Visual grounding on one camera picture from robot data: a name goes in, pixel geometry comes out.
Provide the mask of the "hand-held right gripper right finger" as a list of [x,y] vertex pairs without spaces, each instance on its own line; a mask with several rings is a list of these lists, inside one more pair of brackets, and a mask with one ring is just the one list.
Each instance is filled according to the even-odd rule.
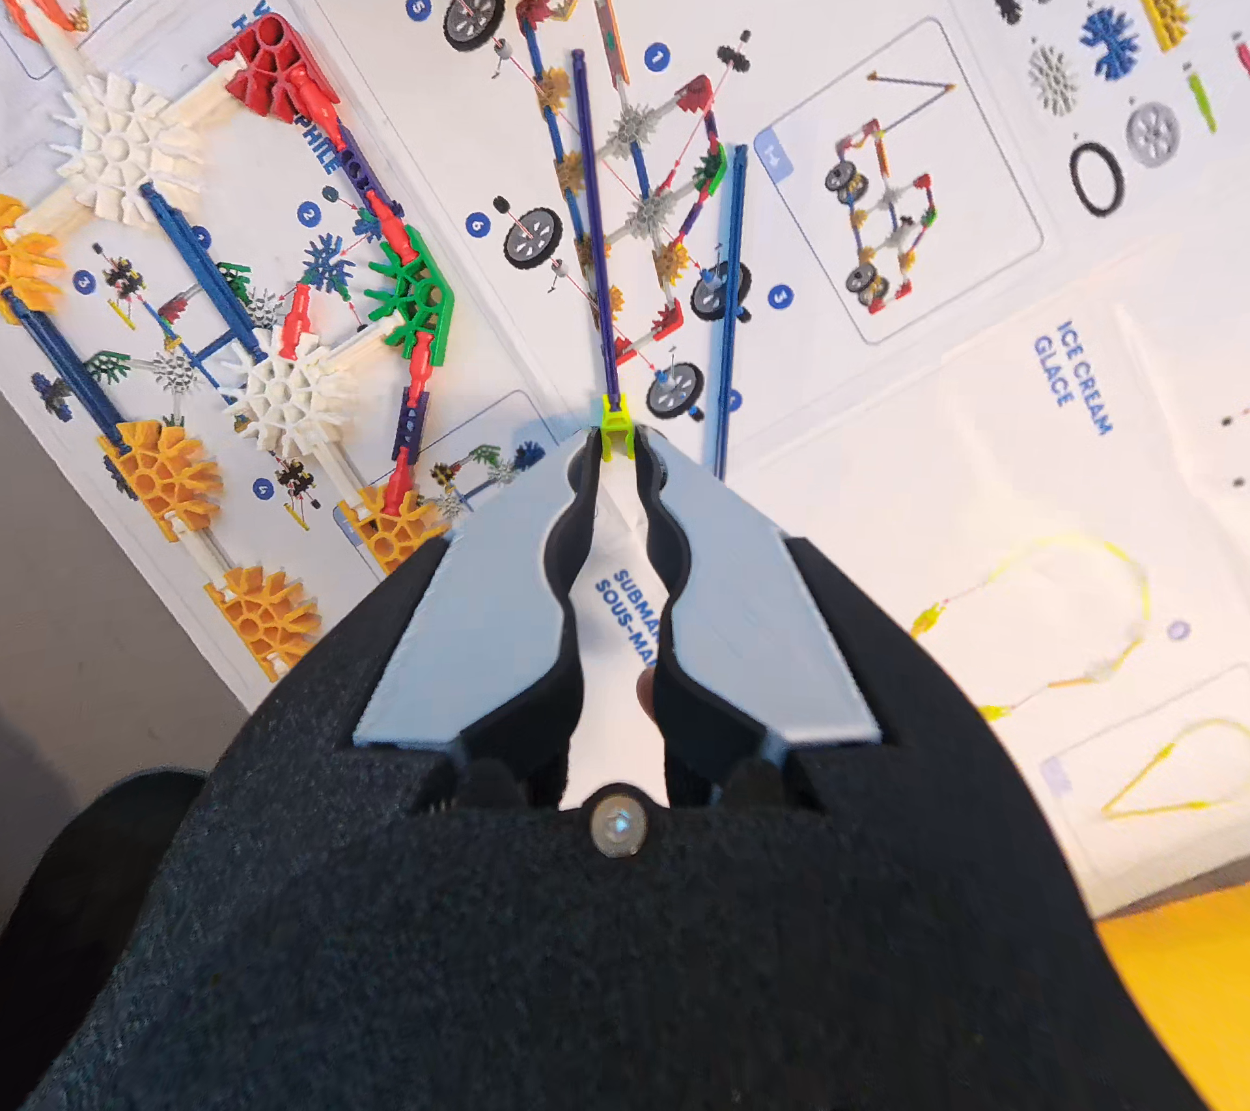
[[711,799],[738,764],[876,746],[881,726],[789,533],[660,431],[634,437],[646,553],[665,601],[652,711],[669,799]]

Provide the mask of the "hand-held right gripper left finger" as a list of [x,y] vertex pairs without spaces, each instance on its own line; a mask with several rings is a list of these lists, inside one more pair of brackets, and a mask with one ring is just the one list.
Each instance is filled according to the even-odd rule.
[[585,704],[572,588],[601,451],[598,429],[568,438],[444,544],[351,743],[496,759],[519,781],[568,760]]

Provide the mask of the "purple plastic rod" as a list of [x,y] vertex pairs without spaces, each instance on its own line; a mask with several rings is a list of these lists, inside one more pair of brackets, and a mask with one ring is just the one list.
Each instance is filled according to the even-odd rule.
[[607,234],[604,230],[600,177],[595,132],[592,127],[586,50],[581,46],[570,50],[570,80],[581,141],[582,170],[590,239],[590,259],[594,278],[595,304],[599,321],[601,365],[604,378],[605,408],[621,411],[621,389],[617,372],[617,351],[612,312],[612,283],[607,264]]

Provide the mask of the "blue plastic rod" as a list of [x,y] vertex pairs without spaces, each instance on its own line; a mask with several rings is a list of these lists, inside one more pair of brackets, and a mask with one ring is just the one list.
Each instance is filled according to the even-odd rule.
[[724,251],[726,272],[721,282],[725,292],[725,303],[719,337],[715,341],[711,376],[712,385],[710,390],[711,471],[719,480],[725,480],[728,470],[737,325],[742,306],[742,235],[749,157],[750,147],[747,144],[736,144],[729,160],[728,216]]

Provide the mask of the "yellow plastic parts bin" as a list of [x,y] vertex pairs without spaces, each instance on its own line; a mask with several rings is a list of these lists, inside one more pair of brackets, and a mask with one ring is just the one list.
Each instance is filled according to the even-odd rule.
[[1096,922],[1139,1010],[1210,1108],[1249,1107],[1249,885]]

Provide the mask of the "white building instruction sheet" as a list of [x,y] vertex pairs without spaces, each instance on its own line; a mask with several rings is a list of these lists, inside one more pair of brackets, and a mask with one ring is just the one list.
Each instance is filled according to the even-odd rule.
[[[618,382],[711,466],[730,158],[750,147],[726,484],[840,563],[950,671],[1039,793],[1095,915],[1247,858],[1247,0],[57,0],[83,55],[170,100],[286,16],[454,307],[414,487],[456,531],[604,389],[572,50],[586,54]],[[61,184],[65,85],[3,3],[3,196]],[[331,141],[241,108],[187,217],[290,294],[336,234],[389,281]],[[163,351],[157,230],[59,250],[81,358]],[[268,681],[195,561],[109,477],[3,321],[3,393],[247,708]],[[325,635],[387,575],[336,487],[290,493],[204,380],[212,532],[301,582]]]

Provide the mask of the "colourful rod connector frame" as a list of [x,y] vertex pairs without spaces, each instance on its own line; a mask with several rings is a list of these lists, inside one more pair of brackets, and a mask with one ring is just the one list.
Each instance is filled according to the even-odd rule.
[[[203,442],[186,431],[182,399],[195,381],[225,403],[234,433],[254,438],[298,494],[336,489],[349,532],[383,574],[398,569],[449,524],[414,484],[430,381],[445,363],[456,295],[423,235],[370,167],[341,118],[340,95],[299,31],[264,10],[208,57],[211,71],[178,98],[96,67],[73,32],[82,24],[59,0],[3,0],[8,16],[39,41],[65,88],[57,122],[72,128],[55,192],[34,207],[3,196],[3,321],[18,325],[47,371],[32,373],[44,408],[61,420],[72,403],[98,432],[103,466],[164,539],[195,562],[202,588],[267,681],[284,677],[314,645],[322,618],[302,582],[284,570],[232,559],[212,531],[224,481]],[[256,290],[247,266],[216,261],[211,238],[187,216],[203,190],[204,130],[242,108],[286,123],[306,121],[329,141],[358,208],[378,233],[388,279],[366,290],[376,306],[355,333],[328,346],[310,313],[315,290],[354,307],[353,261],[336,234],[306,251],[290,292]],[[191,281],[164,304],[126,256],[100,243],[105,304],[134,328],[141,306],[161,332],[151,358],[101,348],[82,358],[55,312],[65,269],[59,251],[88,225],[157,230]]]

